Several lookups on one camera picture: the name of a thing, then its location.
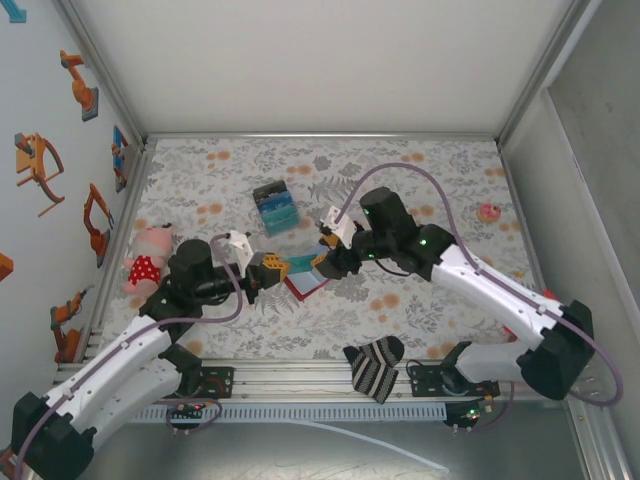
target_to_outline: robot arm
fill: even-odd
[[[249,303],[261,289],[286,277],[278,255],[254,253],[246,235],[232,232],[238,263],[229,265]],[[207,242],[187,240],[169,261],[170,273],[125,331],[72,378],[39,398],[28,393],[13,414],[11,449],[19,452],[43,416],[62,403],[35,436],[26,463],[46,480],[76,479],[94,451],[129,418],[177,393],[192,397],[200,388],[201,360],[177,340],[193,323],[156,327],[160,320],[199,318],[203,305],[219,305],[234,292],[223,267],[214,267]],[[100,368],[108,361],[108,368]]]
[[[577,301],[566,306],[538,295],[471,253],[477,264],[472,267],[449,232],[437,225],[418,227],[398,195],[386,187],[365,194],[360,205],[371,230],[364,230],[346,215],[337,221],[335,207],[324,218],[322,233],[340,241],[317,260],[320,273],[338,279],[349,272],[357,274],[363,261],[388,258],[405,272],[457,291],[506,325],[517,342],[461,342],[444,359],[443,381],[452,393],[465,392],[471,384],[485,380],[524,380],[548,398],[566,396],[594,351],[545,312],[555,313],[593,337],[586,306]]]

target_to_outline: floral tablecloth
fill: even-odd
[[[171,222],[175,245],[188,238],[208,240],[230,229],[255,232],[261,250],[303,254],[319,238],[314,221],[327,205],[341,206],[355,182],[375,165],[403,161],[418,165],[441,182],[456,223],[470,249],[529,287],[530,266],[505,172],[492,142],[384,139],[230,138],[158,142],[137,218],[136,231]],[[300,225],[267,238],[251,193],[284,179],[301,215]],[[420,223],[447,228],[442,203],[423,178],[402,169],[383,170],[361,194],[386,185],[396,191]],[[502,209],[493,224],[478,220],[480,204]],[[349,213],[366,225],[354,201]],[[231,249],[225,246],[230,260]],[[395,265],[388,263],[389,268]],[[113,340],[144,299],[125,296],[120,287],[104,323],[103,345]],[[206,307],[220,317],[235,309],[234,296]],[[358,276],[332,281],[304,302],[285,284],[263,291],[235,321],[196,325],[180,343],[203,358],[343,358],[342,348],[385,335],[405,344],[405,358],[441,358],[461,340],[506,340],[502,326],[469,301],[417,277],[394,277],[367,263]]]

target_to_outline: black and white striped sock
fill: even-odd
[[[344,354],[351,364],[353,388],[383,404],[393,390],[398,372],[370,359],[355,347],[345,348]]]
[[[389,335],[375,342],[363,345],[360,351],[378,363],[395,367],[404,355],[404,345],[398,337]]]

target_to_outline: red polka dot fabric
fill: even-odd
[[[160,284],[160,269],[153,266],[151,263],[151,257],[140,255],[133,262],[131,272],[129,272],[129,281],[134,285],[142,279],[153,280],[158,285]]]

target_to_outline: stuffed toy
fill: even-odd
[[[125,258],[129,268],[129,279],[122,287],[127,295],[152,295],[160,285],[162,267],[173,247],[173,227],[170,223],[162,227],[146,228],[136,235],[131,246],[133,258]]]

